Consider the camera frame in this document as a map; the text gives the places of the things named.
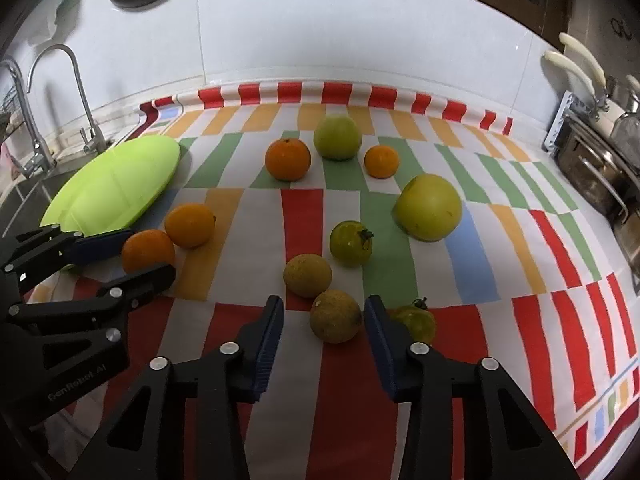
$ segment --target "pot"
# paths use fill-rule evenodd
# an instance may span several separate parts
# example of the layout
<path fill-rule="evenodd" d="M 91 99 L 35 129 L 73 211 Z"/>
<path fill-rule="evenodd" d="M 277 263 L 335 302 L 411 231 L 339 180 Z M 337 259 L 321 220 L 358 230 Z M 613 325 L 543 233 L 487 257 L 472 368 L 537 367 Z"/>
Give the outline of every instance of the pot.
<path fill-rule="evenodd" d="M 631 188 L 624 171 L 614 162 L 594 132 L 588 132 L 570 117 L 565 118 L 566 141 L 556 155 L 560 171 L 593 208 L 607 217 L 626 210 L 621 199 Z"/>
<path fill-rule="evenodd" d="M 638 96 L 628 82 L 620 82 L 612 76 L 607 77 L 607 97 L 625 112 L 637 112 L 640 108 Z"/>
<path fill-rule="evenodd" d="M 620 216 L 613 224 L 613 234 L 636 276 L 640 276 L 640 204 L 628 208 L 626 219 Z"/>

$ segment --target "green tomato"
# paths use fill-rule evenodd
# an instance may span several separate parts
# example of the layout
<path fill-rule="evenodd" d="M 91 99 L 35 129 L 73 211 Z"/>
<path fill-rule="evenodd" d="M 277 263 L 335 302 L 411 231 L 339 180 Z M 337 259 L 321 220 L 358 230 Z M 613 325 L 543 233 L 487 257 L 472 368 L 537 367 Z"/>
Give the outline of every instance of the green tomato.
<path fill-rule="evenodd" d="M 390 308 L 387 312 L 391 319 L 401 322 L 409 329 L 414 341 L 430 344 L 436 337 L 436 318 L 427 310 L 425 299 L 415 300 L 411 305 Z"/>
<path fill-rule="evenodd" d="M 373 233 L 360 222 L 340 222 L 329 237 L 329 250 L 346 267 L 363 265 L 371 256 Z"/>

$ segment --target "yellow stripe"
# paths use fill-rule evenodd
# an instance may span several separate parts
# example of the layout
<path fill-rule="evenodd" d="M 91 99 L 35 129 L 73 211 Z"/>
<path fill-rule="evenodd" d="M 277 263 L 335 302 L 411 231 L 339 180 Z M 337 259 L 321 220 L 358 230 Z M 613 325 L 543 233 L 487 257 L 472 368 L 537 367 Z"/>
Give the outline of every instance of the yellow stripe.
<path fill-rule="evenodd" d="M 204 204 L 216 215 L 216 229 L 211 240 L 187 252 L 174 286 L 176 298 L 206 301 L 242 191 L 223 188 L 207 191 Z"/>
<path fill-rule="evenodd" d="M 456 134 L 453 133 L 453 130 L 447 121 L 437 117 L 429 117 L 429 122 L 431 123 L 433 131 L 436 132 L 436 135 L 444 144 L 451 146 L 452 148 L 462 148 L 462 143 L 460 143 Z"/>
<path fill-rule="evenodd" d="M 371 112 L 368 106 L 347 106 L 347 113 L 358 125 L 363 135 L 375 135 L 373 129 L 373 121 L 371 120 Z"/>
<path fill-rule="evenodd" d="M 531 159 L 529 158 L 529 155 L 527 155 L 522 150 L 522 148 L 520 146 L 518 146 L 515 142 L 513 142 L 509 137 L 507 137 L 506 135 L 494 134 L 494 133 L 492 133 L 492 136 L 494 136 L 496 139 L 500 140 L 500 142 L 505 145 L 507 150 L 509 150 L 509 153 L 511 153 L 511 155 L 513 155 L 513 157 L 518 162 L 531 162 Z"/>
<path fill-rule="evenodd" d="M 542 279 L 542 275 L 536 265 L 536 261 L 533 259 L 533 256 L 529 251 L 527 240 L 524 237 L 522 228 L 520 227 L 520 224 L 518 224 L 513 211 L 505 205 L 490 204 L 489 207 L 498 217 L 498 220 L 502 224 L 504 231 L 507 233 L 509 240 L 511 240 L 513 248 L 515 249 L 518 259 L 522 264 L 522 268 L 524 269 L 524 274 L 527 277 L 532 293 L 545 294 L 545 282 Z"/>
<path fill-rule="evenodd" d="M 193 110 L 191 112 L 185 112 L 184 115 L 175 121 L 175 123 L 172 124 L 164 134 L 167 137 L 177 139 L 187 131 L 188 127 L 193 124 L 193 121 L 200 116 L 202 111 L 203 110 Z"/>
<path fill-rule="evenodd" d="M 620 384 L 620 410 L 626 406 L 626 402 L 629 400 L 629 385 L 626 379 Z"/>
<path fill-rule="evenodd" d="M 480 130 L 480 128 L 476 128 L 475 126 L 466 126 L 466 125 L 465 125 L 465 128 L 469 130 L 472 134 L 474 134 L 476 136 L 476 139 L 482 142 L 482 145 L 486 148 L 489 155 L 491 155 L 494 158 L 504 158 L 502 156 L 502 153 L 498 151 L 498 148 L 492 145 L 486 133 Z"/>
<path fill-rule="evenodd" d="M 277 103 L 258 105 L 242 126 L 241 132 L 265 132 L 273 124 L 280 110 Z"/>
<path fill-rule="evenodd" d="M 217 135 L 222 131 L 222 128 L 231 120 L 239 106 L 225 106 L 220 108 L 215 117 L 211 120 L 207 127 L 203 131 L 203 135 Z"/>
<path fill-rule="evenodd" d="M 326 106 L 318 103 L 303 103 L 298 110 L 298 130 L 315 130 L 324 119 Z"/>
<path fill-rule="evenodd" d="M 409 112 L 389 110 L 389 114 L 401 137 L 411 140 L 424 140 L 424 135 Z"/>

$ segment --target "kitchen counter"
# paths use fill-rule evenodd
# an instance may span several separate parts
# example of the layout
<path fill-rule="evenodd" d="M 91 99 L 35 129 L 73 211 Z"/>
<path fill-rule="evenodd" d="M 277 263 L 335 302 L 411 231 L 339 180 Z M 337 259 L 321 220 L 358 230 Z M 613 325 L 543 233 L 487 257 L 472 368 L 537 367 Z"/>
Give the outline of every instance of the kitchen counter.
<path fill-rule="evenodd" d="M 512 139 L 511 118 L 436 95 L 321 81 L 228 85 L 140 109 L 130 137 L 171 136 L 183 156 L 134 227 L 161 228 L 172 207 L 201 202 L 217 217 L 216 234 L 201 248 L 178 250 L 167 297 L 131 314 L 129 369 L 47 421 L 60 463 L 75 462 L 151 358 L 198 358 L 278 294 L 287 311 L 269 388 L 239 409 L 252 478 L 395 478 L 408 406 L 382 392 L 362 332 L 323 345 L 308 328 L 310 302 L 282 283 L 284 263 L 312 252 L 327 256 L 332 288 L 361 306 L 370 294 L 386 306 L 426 296 L 438 323 L 434 347 L 468 362 L 497 358 L 581 476 L 604 478 L 638 428 L 638 300 L 605 219 L 539 148 Z M 313 129 L 330 113 L 349 114 L 363 131 L 358 160 L 325 161 L 313 150 Z M 265 149 L 282 136 L 312 151 L 309 172 L 290 185 L 263 168 Z M 394 178 L 362 171 L 366 149 L 378 143 L 401 156 Z M 449 180 L 465 205 L 459 227 L 432 244 L 407 237 L 390 215 L 400 190 L 423 172 Z M 362 269 L 329 256 L 328 234 L 345 219 L 375 234 Z M 83 276 L 55 275 L 31 301 L 91 294 L 95 280 L 121 273 L 115 259 Z"/>

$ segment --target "metal rack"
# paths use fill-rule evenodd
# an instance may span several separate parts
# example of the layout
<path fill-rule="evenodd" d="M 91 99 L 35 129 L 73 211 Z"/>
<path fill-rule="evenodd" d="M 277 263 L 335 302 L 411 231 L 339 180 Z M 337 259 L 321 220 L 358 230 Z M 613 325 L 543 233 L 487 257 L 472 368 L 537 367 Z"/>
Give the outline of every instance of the metal rack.
<path fill-rule="evenodd" d="M 5 142 L 11 134 L 19 130 L 23 124 L 24 115 L 14 84 L 2 98 L 2 105 L 0 107 L 0 144 Z"/>

